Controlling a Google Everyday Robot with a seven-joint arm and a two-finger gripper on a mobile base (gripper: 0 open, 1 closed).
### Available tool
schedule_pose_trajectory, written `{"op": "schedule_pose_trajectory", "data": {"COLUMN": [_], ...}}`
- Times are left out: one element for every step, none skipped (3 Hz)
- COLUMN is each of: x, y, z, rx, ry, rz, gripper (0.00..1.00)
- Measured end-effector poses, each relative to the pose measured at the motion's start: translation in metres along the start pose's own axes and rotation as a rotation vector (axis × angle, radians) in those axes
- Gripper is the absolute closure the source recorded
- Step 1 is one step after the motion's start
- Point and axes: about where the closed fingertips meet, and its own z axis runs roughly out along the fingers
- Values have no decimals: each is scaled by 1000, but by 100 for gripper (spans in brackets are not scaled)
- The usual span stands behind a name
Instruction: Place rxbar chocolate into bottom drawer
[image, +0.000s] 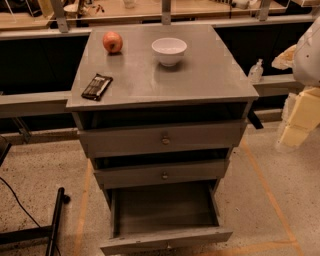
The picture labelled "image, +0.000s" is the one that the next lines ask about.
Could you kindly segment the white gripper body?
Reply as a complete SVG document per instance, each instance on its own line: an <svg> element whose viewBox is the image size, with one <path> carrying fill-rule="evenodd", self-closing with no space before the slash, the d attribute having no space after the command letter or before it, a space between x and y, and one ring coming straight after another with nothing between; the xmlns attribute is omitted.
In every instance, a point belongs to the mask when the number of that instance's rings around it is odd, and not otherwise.
<svg viewBox="0 0 320 256"><path fill-rule="evenodd" d="M291 68L293 65L294 52L296 45L292 45L287 48L284 52L279 54L271 63L271 66L276 69L285 70Z"/></svg>

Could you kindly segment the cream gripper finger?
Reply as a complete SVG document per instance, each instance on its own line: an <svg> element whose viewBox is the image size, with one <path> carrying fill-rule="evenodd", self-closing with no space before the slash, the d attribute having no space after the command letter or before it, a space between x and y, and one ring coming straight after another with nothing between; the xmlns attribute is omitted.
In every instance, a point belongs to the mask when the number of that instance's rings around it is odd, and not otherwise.
<svg viewBox="0 0 320 256"><path fill-rule="evenodd" d="M299 147L307 136L308 133L301 129L286 126L280 137L280 143L288 147Z"/></svg>
<svg viewBox="0 0 320 256"><path fill-rule="evenodd" d="M320 88L302 91L297 97L289 118L289 125L303 131L312 131L320 124Z"/></svg>

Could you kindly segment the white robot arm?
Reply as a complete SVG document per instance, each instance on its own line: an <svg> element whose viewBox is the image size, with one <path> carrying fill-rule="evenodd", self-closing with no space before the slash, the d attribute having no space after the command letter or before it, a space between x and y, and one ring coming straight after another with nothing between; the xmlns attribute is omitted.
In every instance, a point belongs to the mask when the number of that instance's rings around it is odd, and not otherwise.
<svg viewBox="0 0 320 256"><path fill-rule="evenodd" d="M320 124L320 17L295 45L273 60L272 66L291 68L294 79L305 86L295 98L279 140L282 145L299 147Z"/></svg>

